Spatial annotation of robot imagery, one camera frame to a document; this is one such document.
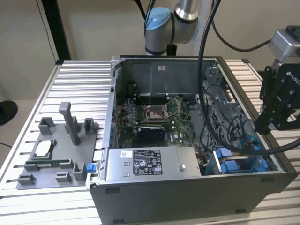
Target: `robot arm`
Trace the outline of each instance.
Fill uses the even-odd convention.
[[[199,0],[180,0],[173,13],[168,8],[153,8],[146,17],[145,50],[162,55],[168,44],[185,44],[193,37],[198,24]]]
[[[260,99],[262,111],[255,130],[262,135],[271,130],[300,128],[300,116],[289,121],[300,109],[300,26],[288,26],[274,34],[269,48],[276,56],[273,65],[265,69]]]

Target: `aluminum work table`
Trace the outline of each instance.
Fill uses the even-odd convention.
[[[259,91],[262,79],[249,63],[226,60],[257,110],[262,101]],[[101,224],[90,192],[86,187],[57,187],[17,190],[17,178],[38,138],[38,122],[42,117],[63,123],[58,112],[62,101],[72,104],[71,112],[78,122],[93,117],[99,124],[93,161],[101,159],[106,105],[110,91],[110,62],[65,61],[52,71],[41,95],[0,170],[0,224]],[[300,131],[272,131],[278,144],[299,138]],[[283,192],[267,196],[250,214],[208,217],[158,225],[287,225],[300,224],[300,149],[286,152],[298,177]]]

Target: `motherboard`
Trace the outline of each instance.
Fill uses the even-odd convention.
[[[142,97],[117,106],[120,148],[198,146],[183,96]]]

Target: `floor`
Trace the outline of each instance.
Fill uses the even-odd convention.
[[[17,100],[15,102],[19,108],[17,115],[10,122],[0,126],[0,142],[10,146],[15,143],[15,140],[27,120],[36,100]],[[0,144],[0,168],[9,151],[9,147]]]

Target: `black cable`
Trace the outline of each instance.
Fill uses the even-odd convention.
[[[208,152],[210,152],[210,153],[213,153],[212,150],[210,150],[210,149],[203,143],[203,140],[202,140],[203,134],[204,134],[204,130],[205,130],[205,127],[206,127],[206,125],[202,127],[202,130],[201,130],[201,133],[200,133],[200,144],[201,144],[202,147],[205,149],[205,151],[208,151]]]
[[[0,144],[4,145],[4,146],[6,146],[6,147],[12,148],[12,146],[10,146],[10,145],[8,145],[8,144],[2,143],[2,142],[0,142]]]
[[[243,122],[243,127],[245,127],[245,124],[246,124],[247,121],[250,121],[250,122],[251,122],[252,120],[251,120],[251,119],[246,119],[246,120]]]
[[[146,26],[147,26],[149,16],[150,16],[150,13],[151,13],[151,11],[154,7],[155,2],[156,2],[156,0],[150,0],[149,1],[149,5],[148,5],[148,8],[147,8],[147,14],[146,14],[146,20],[145,20],[145,23],[144,23],[144,36],[146,36]]]
[[[46,33],[47,33],[47,39],[48,39],[48,43],[49,43],[50,50],[51,50],[51,52],[52,52],[52,56],[53,56],[53,58],[54,58],[54,63],[56,63],[56,58],[55,58],[55,56],[54,56],[53,49],[52,49],[51,43],[50,43],[49,33],[48,33],[47,28],[46,28],[46,26],[45,26],[45,22],[44,22],[42,13],[41,13],[41,9],[39,8],[38,0],[36,0],[36,3],[37,3],[37,8],[38,8],[38,11],[39,11],[39,15],[41,16],[41,19],[42,19],[43,26],[44,26],[45,31],[46,31]]]
[[[228,125],[228,130],[227,130],[227,139],[228,139],[228,141],[229,141],[229,143],[230,143],[231,145],[233,145],[233,142],[232,142],[232,140],[231,140],[230,133],[233,133],[234,130],[237,130],[237,131],[239,132],[239,130],[238,130],[236,127],[235,127],[234,129],[231,130],[231,127],[232,127],[232,125],[233,125],[233,122],[234,122],[236,119],[238,119],[239,122],[240,122],[240,128],[242,129],[242,138],[244,138],[244,139],[246,138],[245,129],[244,129],[244,127],[242,126],[242,125],[243,125],[242,119],[240,118],[240,116],[234,116],[234,117],[231,119],[231,121],[230,121],[230,123],[229,123],[229,125]]]
[[[199,99],[200,99],[200,105],[201,105],[201,109],[204,115],[204,119],[206,121],[206,126],[208,127],[208,130],[210,130],[211,134],[213,135],[213,137],[216,139],[217,143],[220,144],[221,146],[223,146],[224,148],[227,148],[231,151],[234,152],[238,152],[240,154],[244,154],[244,155],[272,155],[272,154],[276,154],[279,152],[284,152],[287,150],[291,150],[294,149],[296,147],[298,147],[300,145],[300,138],[297,139],[296,141],[293,141],[289,144],[286,144],[284,146],[281,146],[279,148],[274,148],[274,149],[269,149],[269,150],[252,150],[252,149],[239,149],[235,146],[232,146],[230,144],[228,144],[227,142],[225,142],[224,140],[222,140],[221,138],[219,138],[219,136],[216,134],[216,132],[214,132],[214,129],[212,127],[212,124],[210,123],[208,114],[206,113],[206,107],[205,107],[205,103],[204,103],[204,97],[203,97],[203,77],[202,77],[202,65],[203,65],[203,56],[204,56],[204,49],[205,49],[205,44],[206,44],[206,40],[207,40],[207,36],[208,36],[208,32],[210,30],[210,26],[212,23],[212,20],[216,14],[216,11],[218,9],[218,6],[220,5],[221,0],[216,0],[216,3],[213,5],[213,8],[210,12],[209,18],[206,22],[204,31],[203,31],[203,36],[201,39],[201,44],[200,44],[200,49],[199,49],[199,55],[198,55],[198,65],[197,65],[197,69],[198,69],[198,91],[199,91]]]
[[[145,14],[145,11],[144,11],[143,6],[142,6],[142,4],[141,4],[141,1],[140,1],[140,0],[132,0],[132,1],[134,1],[134,2],[137,4],[137,6],[139,7],[140,12],[141,12],[141,14],[142,14],[142,17],[143,17],[144,20],[145,20],[145,19],[146,19],[146,14]]]
[[[211,2],[211,9],[213,7],[213,4],[214,4],[214,0]],[[217,35],[217,37],[228,47],[230,47],[231,49],[235,50],[235,51],[238,51],[238,52],[241,52],[241,53],[247,53],[247,52],[251,52],[251,51],[254,51],[256,49],[259,49],[265,45],[267,45],[268,43],[270,43],[271,39],[265,41],[265,42],[262,42],[261,44],[259,45],[256,45],[254,47],[251,47],[251,48],[246,48],[246,49],[243,49],[243,48],[237,48],[235,46],[233,46],[232,44],[228,43],[221,35],[220,33],[218,32],[217,28],[216,28],[216,25],[215,25],[215,22],[212,20],[212,27]]]

